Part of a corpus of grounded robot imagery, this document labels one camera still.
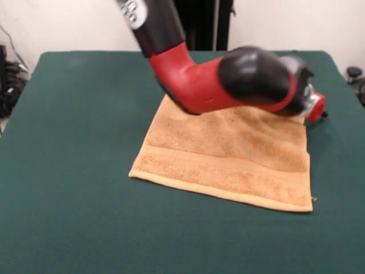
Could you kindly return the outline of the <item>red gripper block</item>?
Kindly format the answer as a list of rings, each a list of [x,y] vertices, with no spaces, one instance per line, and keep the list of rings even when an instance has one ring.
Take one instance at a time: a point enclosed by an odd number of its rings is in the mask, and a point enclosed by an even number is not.
[[[306,120],[308,122],[317,121],[319,118],[328,117],[328,113],[325,112],[326,97],[318,92],[311,95],[309,101],[309,109],[306,114]]]

